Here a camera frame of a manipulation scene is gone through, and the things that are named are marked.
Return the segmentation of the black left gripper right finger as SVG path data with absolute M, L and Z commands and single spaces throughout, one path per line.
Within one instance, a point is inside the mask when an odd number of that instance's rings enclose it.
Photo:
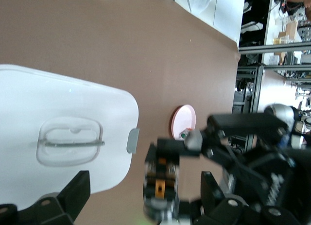
M 201 172 L 200 195 L 205 215 L 212 212 L 225 199 L 211 172 Z

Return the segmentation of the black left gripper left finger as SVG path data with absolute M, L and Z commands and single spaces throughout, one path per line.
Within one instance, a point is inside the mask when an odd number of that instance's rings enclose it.
M 90 197 L 89 171 L 79 171 L 57 195 L 60 206 L 75 221 Z

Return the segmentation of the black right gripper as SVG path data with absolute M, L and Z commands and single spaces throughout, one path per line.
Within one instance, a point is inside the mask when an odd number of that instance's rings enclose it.
M 287 124 L 268 113 L 216 114 L 207 130 L 219 137 L 256 135 L 281 140 Z M 256 147 L 241 154 L 228 146 L 223 156 L 221 189 L 241 196 L 248 205 L 280 206 L 291 211 L 311 209 L 311 150 Z

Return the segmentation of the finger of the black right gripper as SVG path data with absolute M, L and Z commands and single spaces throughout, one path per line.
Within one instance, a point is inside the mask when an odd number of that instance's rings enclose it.
M 189 131 L 183 140 L 159 138 L 157 157 L 179 161 L 180 157 L 204 157 L 229 170 L 238 166 L 238 156 L 233 150 L 222 144 L 218 135 L 207 130 Z

